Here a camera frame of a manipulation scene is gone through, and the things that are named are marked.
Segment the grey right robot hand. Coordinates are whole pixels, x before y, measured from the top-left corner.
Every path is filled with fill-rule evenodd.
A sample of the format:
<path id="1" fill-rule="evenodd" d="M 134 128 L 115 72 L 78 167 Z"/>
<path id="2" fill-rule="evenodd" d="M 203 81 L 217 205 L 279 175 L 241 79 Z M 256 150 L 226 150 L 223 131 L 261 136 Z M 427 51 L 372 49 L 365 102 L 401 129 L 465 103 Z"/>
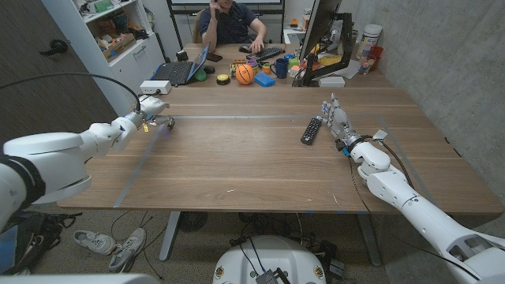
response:
<path id="1" fill-rule="evenodd" d="M 321 110 L 323 115 L 320 120 L 330 129 L 331 135 L 335 138 L 338 151 L 351 153 L 355 146 L 364 141 L 351 125 L 346 112 L 341 108 L 334 93 L 331 94 L 330 102 L 322 102 Z"/>

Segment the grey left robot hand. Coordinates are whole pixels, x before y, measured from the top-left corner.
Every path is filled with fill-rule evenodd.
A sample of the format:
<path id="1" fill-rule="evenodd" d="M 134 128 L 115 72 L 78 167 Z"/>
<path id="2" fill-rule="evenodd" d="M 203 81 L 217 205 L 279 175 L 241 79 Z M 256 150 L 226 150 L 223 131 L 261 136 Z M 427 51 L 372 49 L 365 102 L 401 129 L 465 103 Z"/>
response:
<path id="1" fill-rule="evenodd" d="M 170 104 L 162 101 L 153 95 L 142 95 L 140 97 L 140 112 L 144 122 L 151 121 L 154 125 L 166 124 L 168 129 L 172 129 L 175 119 L 170 115 L 161 115 L 161 113 L 170 107 Z"/>

